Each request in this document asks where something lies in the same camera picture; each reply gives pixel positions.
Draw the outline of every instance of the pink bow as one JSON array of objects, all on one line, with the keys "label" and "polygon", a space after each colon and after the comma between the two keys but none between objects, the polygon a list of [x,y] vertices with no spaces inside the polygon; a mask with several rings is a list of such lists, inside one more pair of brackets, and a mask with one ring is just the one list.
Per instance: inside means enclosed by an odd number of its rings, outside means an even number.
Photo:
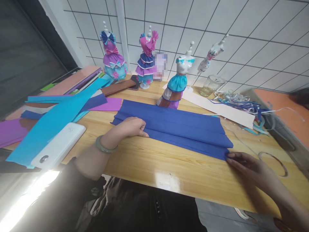
[{"label": "pink bow", "polygon": [[119,54],[117,47],[115,47],[114,50],[112,50],[112,51],[108,50],[108,49],[106,49],[105,51],[106,51],[107,55],[112,54],[112,53]]},{"label": "pink bow", "polygon": [[152,51],[155,50],[155,43],[157,42],[157,39],[159,38],[159,34],[157,31],[152,31],[152,37],[151,40],[146,43],[146,46],[151,49]]}]

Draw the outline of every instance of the paper dress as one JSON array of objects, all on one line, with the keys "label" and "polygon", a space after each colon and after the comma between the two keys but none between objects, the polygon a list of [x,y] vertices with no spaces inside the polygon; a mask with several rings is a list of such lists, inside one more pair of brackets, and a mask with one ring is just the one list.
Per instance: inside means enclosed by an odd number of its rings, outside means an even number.
[{"label": "paper dress", "polygon": [[128,68],[123,56],[118,52],[114,34],[110,33],[107,37],[105,31],[102,31],[100,37],[105,50],[103,58],[105,75],[108,75],[114,80],[125,78]]},{"label": "paper dress", "polygon": [[150,41],[147,41],[145,33],[141,34],[139,42],[142,46],[143,53],[141,54],[137,64],[136,73],[138,74],[137,80],[144,84],[150,84],[153,81],[154,73],[154,56],[152,51],[155,50],[155,43],[159,38],[157,31],[152,31]]},{"label": "paper dress", "polygon": [[158,106],[177,109],[179,101],[183,95],[183,91],[187,86],[186,74],[192,67],[194,57],[191,56],[191,50],[186,52],[185,55],[179,56],[176,59],[177,74],[173,76],[167,84],[163,95],[157,101]]}]

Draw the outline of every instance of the white tiled wall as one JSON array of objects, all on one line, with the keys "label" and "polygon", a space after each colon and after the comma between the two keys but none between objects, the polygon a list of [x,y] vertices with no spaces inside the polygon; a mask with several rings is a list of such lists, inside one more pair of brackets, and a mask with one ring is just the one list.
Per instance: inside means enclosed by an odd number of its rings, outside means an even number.
[{"label": "white tiled wall", "polygon": [[[141,33],[148,26],[159,32],[156,50],[168,54],[168,80],[175,75],[175,59],[194,41],[196,58],[188,73],[194,80],[199,62],[212,44],[226,33],[225,51],[194,83],[202,86],[210,74],[227,83],[222,90],[241,92],[259,87],[291,92],[309,85],[309,0],[62,0],[63,9],[75,20],[85,56],[102,66],[99,42],[102,21],[116,35],[118,48],[128,49],[135,70],[142,48]],[[115,1],[123,1],[126,31],[120,32]],[[128,45],[122,47],[120,33]]]}]

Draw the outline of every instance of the smartphone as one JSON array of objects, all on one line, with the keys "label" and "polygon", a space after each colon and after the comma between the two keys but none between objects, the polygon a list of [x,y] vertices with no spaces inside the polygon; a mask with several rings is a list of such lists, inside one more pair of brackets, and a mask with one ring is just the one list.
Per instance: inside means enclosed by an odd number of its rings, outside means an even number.
[{"label": "smartphone", "polygon": [[133,80],[135,82],[135,86],[131,86],[128,89],[137,91],[139,89],[139,82],[137,80],[137,76],[136,75],[132,75],[131,80]]}]

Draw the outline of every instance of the wooden tabletop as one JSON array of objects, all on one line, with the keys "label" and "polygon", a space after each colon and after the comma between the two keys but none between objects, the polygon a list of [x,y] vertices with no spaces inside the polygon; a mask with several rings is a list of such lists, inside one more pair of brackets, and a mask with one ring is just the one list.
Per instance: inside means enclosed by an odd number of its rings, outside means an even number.
[{"label": "wooden tabletop", "polygon": [[[147,90],[124,90],[109,97],[154,105],[162,95],[162,87],[165,84],[166,82],[153,82]],[[194,92],[199,90],[198,87],[193,88]],[[184,99],[180,101],[178,109],[194,113],[212,113]],[[63,163],[66,164],[72,157],[80,155],[99,135],[111,129],[113,125],[110,122],[116,113],[91,111],[85,115],[78,123],[84,125],[87,130]],[[253,135],[230,120],[222,117],[220,119],[228,138],[234,144],[230,151],[246,152],[257,158],[243,144],[245,143],[256,153],[264,151],[279,158],[289,172],[289,177],[280,180],[309,208],[309,181],[275,139],[267,135]],[[274,158],[264,155],[263,160],[277,174],[284,174],[281,165]],[[250,184],[225,161],[150,138],[135,136],[124,139],[111,156],[104,174],[251,212],[280,215],[270,197]]]}]

